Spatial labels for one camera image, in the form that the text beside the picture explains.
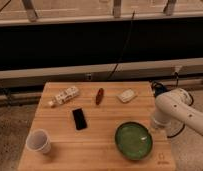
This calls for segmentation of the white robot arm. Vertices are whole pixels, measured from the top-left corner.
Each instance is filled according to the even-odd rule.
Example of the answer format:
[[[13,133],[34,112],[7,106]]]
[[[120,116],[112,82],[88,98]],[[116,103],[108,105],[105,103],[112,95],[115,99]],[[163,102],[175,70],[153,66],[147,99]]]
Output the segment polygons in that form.
[[[151,122],[156,127],[165,127],[175,118],[203,136],[203,112],[191,107],[191,102],[191,96],[182,88],[162,93],[155,98]]]

